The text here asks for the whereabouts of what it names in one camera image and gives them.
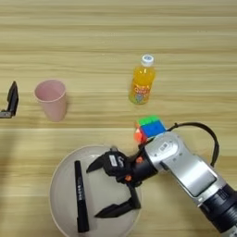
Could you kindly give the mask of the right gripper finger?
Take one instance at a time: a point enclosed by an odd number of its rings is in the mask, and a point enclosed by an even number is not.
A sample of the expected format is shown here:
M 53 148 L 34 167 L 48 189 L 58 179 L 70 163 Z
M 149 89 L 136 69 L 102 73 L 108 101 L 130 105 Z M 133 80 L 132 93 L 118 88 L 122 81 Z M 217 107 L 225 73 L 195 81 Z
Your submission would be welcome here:
M 132 211 L 135 208 L 134 203 L 131 199 L 128 201 L 117 205 L 112 204 L 108 207 L 103 208 L 101 211 L 99 211 L 95 217 L 96 218 L 118 218 L 130 211 Z
M 106 165 L 106 155 L 101 155 L 89 165 L 89 167 L 86 169 L 86 172 L 90 173 L 96 171 L 100 168 L 104 168 L 105 165 Z

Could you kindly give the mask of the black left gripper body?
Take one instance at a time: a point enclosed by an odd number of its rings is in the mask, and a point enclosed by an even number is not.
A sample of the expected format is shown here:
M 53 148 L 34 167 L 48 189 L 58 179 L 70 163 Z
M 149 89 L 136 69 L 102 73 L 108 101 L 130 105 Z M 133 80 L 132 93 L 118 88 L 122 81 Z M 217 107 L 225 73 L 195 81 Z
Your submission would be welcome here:
M 11 111 L 0 111 L 0 119 L 11 119 L 12 117 L 13 115 Z

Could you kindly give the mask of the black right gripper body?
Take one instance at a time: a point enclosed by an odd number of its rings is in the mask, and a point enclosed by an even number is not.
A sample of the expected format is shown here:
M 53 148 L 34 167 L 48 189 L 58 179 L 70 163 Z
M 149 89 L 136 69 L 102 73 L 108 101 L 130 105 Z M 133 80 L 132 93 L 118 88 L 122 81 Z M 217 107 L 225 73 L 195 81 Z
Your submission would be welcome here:
M 157 170 L 143 148 L 135 156 L 127 157 L 125 159 L 125 168 L 118 173 L 116 180 L 128 187 L 131 197 L 121 206 L 123 208 L 140 208 L 141 204 L 136 188 L 143 181 L 156 174 Z

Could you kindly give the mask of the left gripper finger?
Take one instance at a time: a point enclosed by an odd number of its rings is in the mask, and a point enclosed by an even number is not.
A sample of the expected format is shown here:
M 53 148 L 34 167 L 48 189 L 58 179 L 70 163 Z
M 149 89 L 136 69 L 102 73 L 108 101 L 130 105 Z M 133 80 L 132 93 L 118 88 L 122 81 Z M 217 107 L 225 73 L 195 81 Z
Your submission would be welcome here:
M 12 83 L 8 91 L 7 101 L 8 101 L 7 112 L 10 117 L 14 117 L 17 113 L 19 103 L 18 86 L 15 81 Z

